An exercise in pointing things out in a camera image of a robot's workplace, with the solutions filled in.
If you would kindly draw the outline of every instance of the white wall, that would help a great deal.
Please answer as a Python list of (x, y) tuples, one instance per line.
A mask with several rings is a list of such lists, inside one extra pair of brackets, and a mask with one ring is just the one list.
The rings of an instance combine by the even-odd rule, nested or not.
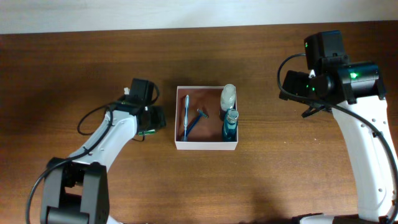
[(398, 0), (0, 0), (0, 33), (398, 19)]

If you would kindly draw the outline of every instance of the green led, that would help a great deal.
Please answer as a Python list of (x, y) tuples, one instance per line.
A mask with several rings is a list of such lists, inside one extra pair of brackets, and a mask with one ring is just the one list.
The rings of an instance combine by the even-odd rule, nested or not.
[(354, 73), (354, 72), (350, 73), (349, 75), (351, 76), (351, 78), (354, 78), (354, 79), (358, 77), (358, 74)]

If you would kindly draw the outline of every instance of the box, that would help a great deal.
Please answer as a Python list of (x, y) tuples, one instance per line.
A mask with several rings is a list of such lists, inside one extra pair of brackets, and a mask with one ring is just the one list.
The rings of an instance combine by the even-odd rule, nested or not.
[[(175, 110), (174, 141), (179, 150), (235, 150), (238, 144), (239, 127), (236, 141), (224, 142), (222, 138), (223, 121), (219, 117), (220, 98), (223, 86), (178, 86)], [(189, 95), (188, 127), (198, 116), (201, 109), (209, 118), (200, 118), (188, 136), (188, 141), (181, 141), (184, 135), (185, 97)]]

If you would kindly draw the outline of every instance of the brown table surface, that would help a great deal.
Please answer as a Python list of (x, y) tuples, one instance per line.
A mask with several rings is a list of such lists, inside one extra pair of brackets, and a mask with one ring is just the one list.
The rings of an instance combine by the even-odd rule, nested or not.
[[(384, 74), (392, 138), (398, 139), (398, 22), (297, 24), (204, 29), (0, 35), (0, 217), (23, 223), (25, 203), (52, 157), (87, 139), (76, 124), (117, 99), (134, 77), (155, 82), (168, 126), (126, 144), (108, 173), (111, 215), (128, 223), (238, 223), (306, 213), (356, 213), (343, 136), (328, 113), (307, 119), (305, 105), (278, 99), (276, 71), (303, 39), (343, 33), (352, 61)], [(288, 69), (307, 71), (305, 58)], [(177, 151), (179, 85), (236, 85), (235, 151)], [(84, 130), (94, 130), (101, 113)], [(42, 185), (32, 203), (38, 223)]]

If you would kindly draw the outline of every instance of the clear bottle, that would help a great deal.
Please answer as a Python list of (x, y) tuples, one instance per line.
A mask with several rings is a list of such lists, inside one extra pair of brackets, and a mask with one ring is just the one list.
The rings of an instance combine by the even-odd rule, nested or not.
[(226, 112), (223, 125), (223, 141), (236, 141), (236, 129), (238, 128), (239, 113), (236, 109)]
[(220, 99), (220, 112), (219, 116), (222, 121), (224, 121), (225, 114), (229, 109), (234, 108), (236, 99), (236, 88), (232, 84), (227, 84), (224, 86), (223, 91), (221, 92)]

